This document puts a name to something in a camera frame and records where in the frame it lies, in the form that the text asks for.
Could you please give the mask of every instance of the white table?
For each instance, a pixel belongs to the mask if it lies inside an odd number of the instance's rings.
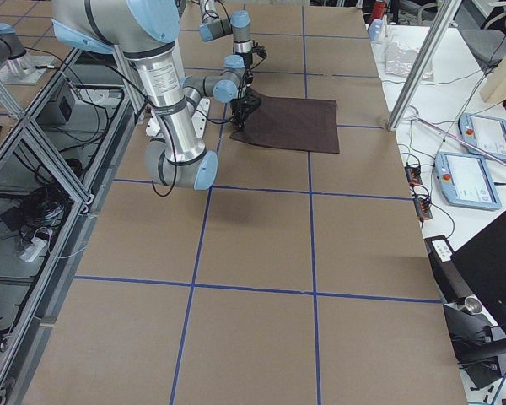
[[[389,37],[392,41],[397,41],[410,47],[418,48],[428,32],[427,27],[409,27],[409,26],[391,26],[389,28]],[[386,102],[390,110],[397,100],[403,84],[393,84],[386,82],[404,82],[404,78],[385,74],[384,58],[382,57],[382,45],[372,44],[379,76],[383,80],[383,90]],[[452,84],[423,85],[425,83],[450,82],[456,78],[464,78],[453,82]],[[450,28],[446,32],[436,54],[433,57],[433,82],[423,81],[414,95],[411,104],[418,108],[420,117],[429,122],[445,122],[453,121],[458,116],[461,107],[468,100],[471,91],[476,83],[481,79],[482,72],[478,67],[476,60],[472,56],[460,33],[455,28]],[[478,112],[492,106],[492,104],[484,103],[479,94],[479,89],[487,82],[483,80],[478,91],[474,94],[470,104],[466,107],[465,112]],[[506,111],[502,105],[496,105],[490,110],[483,113],[488,116],[496,116],[506,119]],[[439,127],[448,130],[453,134],[458,134],[457,123],[440,124]],[[465,149],[456,141],[447,139],[442,143],[443,136],[435,131],[426,128],[424,125],[414,122],[412,124],[412,145],[411,145],[411,124],[403,122],[396,130],[396,136],[402,153],[407,153],[406,146],[412,146],[420,152],[411,150],[423,165],[431,165],[433,160],[425,154],[432,156],[440,150],[444,152],[466,153]],[[407,155],[401,156],[403,162],[406,162]],[[409,159],[409,163],[415,163],[414,158]],[[487,165],[491,175],[495,181],[506,182],[506,168],[501,165],[488,161]],[[431,191],[433,203],[444,209],[455,221],[455,231],[449,238],[450,244],[455,250],[463,246],[477,232],[491,223],[506,209],[506,186],[498,186],[497,191],[503,208],[498,211],[485,211],[471,208],[457,208],[447,204],[444,196],[440,191],[436,178],[431,176],[432,166],[422,167],[422,179],[424,186]],[[452,223],[448,216],[437,208],[433,207],[433,219],[425,221],[423,224],[423,237],[435,235],[448,235],[452,230]],[[487,388],[481,391],[471,391],[472,382],[465,372],[461,372],[461,378],[466,388],[466,394],[469,401],[481,402],[487,394]],[[506,383],[499,397],[506,397]]]

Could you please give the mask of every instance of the blue tape grid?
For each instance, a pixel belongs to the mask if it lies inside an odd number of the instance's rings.
[[[307,41],[305,39],[305,11],[302,8],[302,43],[304,49],[304,94],[307,89]],[[313,325],[315,328],[315,375],[317,386],[317,405],[322,405],[322,385],[320,382],[320,339],[319,339],[319,302],[317,300],[317,272],[315,258],[315,214],[313,210],[313,175],[311,170],[311,152],[307,153],[307,174],[310,195],[310,239],[311,239],[311,277],[313,278]]]
[[[2,6],[6,0],[3,0],[0,3]],[[23,20],[27,14],[35,7],[35,5],[30,8],[30,10],[25,13],[16,24],[18,24],[21,20]],[[304,52],[304,72],[303,73],[288,73],[288,72],[270,72],[270,71],[258,71],[258,73],[272,73],[272,74],[301,74],[304,76],[304,93],[305,98],[308,97],[308,84],[307,78],[308,76],[316,76],[315,73],[307,72],[307,62],[306,62],[306,37],[330,37],[330,38],[343,38],[343,39],[352,39],[352,40],[367,40],[368,38],[364,37],[353,37],[353,36],[342,36],[342,35],[306,35],[305,33],[305,12],[304,8],[301,10],[302,14],[302,33],[299,35],[286,35],[286,36],[297,36],[302,38],[303,42],[303,52]],[[34,47],[37,47],[37,44],[41,39],[47,36],[47,33],[51,27],[49,27],[46,32],[39,37],[38,41],[34,44]],[[281,35],[281,34],[268,34],[268,33],[254,33],[255,35]],[[26,37],[37,37],[37,35],[21,35]],[[217,70],[218,69],[206,69],[202,67],[186,67],[188,69],[197,69],[197,70]],[[342,74],[334,74],[335,77],[353,77],[353,78],[376,78],[372,76],[360,76],[360,75],[342,75]],[[226,108],[223,110],[223,119],[226,116]],[[356,127],[356,128],[370,128],[370,129],[381,129],[381,127],[377,126],[355,126],[355,125],[345,125],[340,124],[338,127]],[[219,152],[221,142],[223,139],[223,127],[220,129],[219,140],[217,151]],[[210,202],[212,198],[211,189],[207,195],[207,201],[202,221],[201,234],[199,237],[199,243],[196,252],[196,260],[195,266],[193,269],[193,274],[191,276],[190,283],[182,283],[182,282],[172,282],[172,281],[164,281],[164,280],[151,280],[151,279],[135,279],[135,278],[109,278],[109,277],[97,277],[97,276],[75,276],[76,279],[79,280],[92,280],[92,281],[106,281],[106,282],[118,282],[118,283],[135,283],[135,284],[156,284],[156,285],[167,285],[174,287],[182,287],[189,289],[189,296],[186,307],[186,315],[182,327],[182,333],[180,337],[180,346],[178,357],[176,360],[175,366],[175,374],[173,378],[172,390],[170,394],[170,405],[174,404],[176,388],[178,385],[178,380],[180,377],[180,366],[181,359],[184,353],[184,348],[186,345],[186,336],[187,336],[187,328],[189,324],[191,307],[194,300],[195,289],[223,289],[223,290],[234,290],[234,291],[249,291],[249,292],[257,292],[257,293],[268,293],[268,294],[300,294],[311,296],[313,300],[313,312],[314,312],[314,328],[315,328],[315,371],[316,371],[316,389],[317,389],[317,405],[322,404],[322,395],[321,395],[321,375],[320,375],[320,339],[319,339],[319,312],[318,312],[318,300],[319,296],[321,297],[332,297],[339,299],[353,299],[353,300],[383,300],[383,301],[397,301],[397,302],[412,302],[412,303],[423,303],[423,304],[441,304],[440,300],[425,300],[425,299],[413,299],[413,298],[405,298],[405,297],[388,297],[388,296],[375,296],[375,295],[362,295],[362,294],[340,294],[340,293],[331,293],[331,292],[321,292],[317,290],[317,279],[316,279],[316,262],[315,262],[315,216],[314,216],[314,195],[325,195],[325,196],[334,196],[334,197],[360,197],[360,198],[378,198],[378,199],[393,199],[393,200],[403,200],[403,201],[411,201],[409,197],[388,197],[388,196],[373,196],[373,195],[360,195],[360,194],[347,194],[347,193],[335,193],[335,192],[314,192],[313,184],[312,184],[312,168],[311,168],[311,156],[310,153],[307,155],[308,160],[308,191],[296,191],[296,190],[276,190],[276,189],[262,189],[262,188],[247,188],[247,187],[235,187],[235,186],[214,186],[213,189],[222,189],[222,190],[240,190],[240,191],[253,191],[253,192],[280,192],[280,193],[298,193],[298,194],[308,194],[310,199],[310,248],[311,248],[311,277],[312,277],[312,291],[298,291],[292,289],[265,289],[265,288],[252,288],[245,286],[230,286],[230,285],[217,285],[217,284],[204,284],[197,283],[196,276],[198,273],[200,257],[202,254],[202,244],[204,241],[204,235],[206,232],[207,225],[207,216],[210,208]],[[150,184],[150,181],[143,180],[132,180],[132,179],[115,179],[115,181],[124,181],[124,182],[132,182],[132,183],[141,183],[141,184]]]

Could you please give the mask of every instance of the metal profile bar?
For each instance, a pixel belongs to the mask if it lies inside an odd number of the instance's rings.
[[[33,278],[0,276],[0,284],[3,285],[31,285],[33,282],[34,282]]]
[[[8,92],[8,89],[0,81],[0,102],[4,106],[10,116],[20,119],[23,114],[23,109],[17,100]]]
[[[500,164],[506,168],[506,162],[504,162],[503,160],[499,159],[498,157],[490,154],[488,151],[486,151],[482,148],[478,148],[477,146],[473,145],[472,143],[468,143],[467,141],[464,141],[463,139],[457,137],[456,135],[449,133],[448,131],[445,131],[442,128],[439,128],[436,125],[432,124],[431,122],[427,122],[427,121],[423,120],[422,118],[417,118],[416,121],[421,122],[423,125],[430,127],[432,129],[434,129],[435,131],[441,132],[446,137],[454,139],[456,142],[460,143],[461,145],[464,145],[469,149],[475,150],[479,154],[483,154],[487,158],[494,160],[495,162],[497,162],[498,164]]]
[[[138,88],[142,88],[142,85],[139,84],[137,77],[133,74],[133,70],[129,63],[127,63],[126,57],[124,57],[123,52],[121,51],[118,45],[114,46],[114,57],[116,61],[116,67],[118,71],[123,74],[129,81],[134,83]],[[144,100],[141,98],[141,95],[136,91],[133,86],[131,86],[126,80],[123,80],[124,86],[126,86],[127,95],[129,96],[129,100],[131,100],[133,108],[135,112],[140,111],[143,108]]]
[[[59,257],[57,253],[59,254],[60,252],[62,252],[62,249],[66,244],[67,238],[69,237],[69,234],[71,233],[71,230],[73,229],[73,226],[77,221],[78,213],[80,213],[82,206],[83,204],[81,202],[76,202],[72,205],[71,212],[66,220],[66,223],[62,227],[62,231],[60,232],[57,241],[54,245],[54,248],[52,249],[51,256],[47,261],[45,268],[41,272],[37,285],[35,286],[34,290],[32,291],[32,294],[30,295],[28,301],[26,302],[26,305],[23,309],[23,315],[19,318],[19,322],[15,327],[15,330],[13,331],[13,335],[10,340],[11,342],[10,347],[8,351],[5,353],[2,367],[0,369],[0,388],[2,386],[3,380],[6,378],[9,366],[12,364],[13,358],[15,357],[17,350],[19,349],[24,334],[26,333],[26,330],[32,320],[32,316],[34,315],[37,305],[40,302],[40,298],[46,289],[46,285],[49,281],[49,278],[51,277],[52,271]]]
[[[445,0],[440,6],[440,10],[435,17],[433,27],[428,32],[428,35],[423,42],[422,48],[418,53],[416,61],[412,66],[411,72],[406,79],[403,89],[399,94],[399,98],[394,105],[394,110],[388,120],[388,130],[395,131],[399,126],[405,110],[411,102],[412,97],[416,93],[420,80],[422,79],[423,72],[426,69],[429,61],[433,57],[435,51],[439,47],[440,41],[444,37],[446,29],[455,17],[455,13],[459,9],[461,0]]]
[[[94,158],[94,162],[92,163],[92,167],[86,173],[86,176],[84,178],[84,185],[88,189],[92,188],[92,185],[94,184],[95,177],[98,175],[98,172],[100,171],[100,167],[103,163],[103,160],[105,159],[105,156],[116,136],[121,136],[121,133],[117,133],[119,129],[121,129],[122,121],[127,115],[128,109],[131,107],[129,106],[128,95],[124,94],[124,100],[121,102],[118,112],[116,113],[116,117],[113,120],[113,122],[110,124],[109,130],[107,131],[107,135],[101,140],[100,150],[97,152],[97,155]],[[126,129],[130,132],[133,132],[133,126],[132,124],[133,119],[131,116],[127,117],[127,120],[130,122],[129,125],[126,126]]]
[[[86,202],[89,195],[83,183],[73,174],[63,157],[57,152],[39,125],[29,121],[25,128],[31,135],[26,137],[28,145],[39,156],[41,163],[49,167],[52,175],[62,184],[73,200]]]

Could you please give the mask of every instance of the cardboard table surface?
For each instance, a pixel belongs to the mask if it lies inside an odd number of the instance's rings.
[[[215,186],[160,199],[138,127],[25,405],[466,403],[361,12],[245,9],[268,51],[253,87],[336,100],[342,152],[209,123]],[[186,73],[216,74],[232,38],[202,43],[199,19],[188,4]]]

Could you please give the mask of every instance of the connector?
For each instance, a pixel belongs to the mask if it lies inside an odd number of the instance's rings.
[[[414,202],[414,208],[416,209],[416,214],[420,218],[421,222],[427,221],[428,219],[433,218],[433,215],[431,214],[430,204],[427,204],[419,196],[414,196],[412,201]]]
[[[420,168],[410,165],[405,166],[405,175],[409,186],[421,186],[423,184],[421,174]]]
[[[43,249],[45,249],[47,243],[46,240],[34,236],[30,246],[24,249],[19,255],[19,259],[25,263],[32,263],[41,254]]]

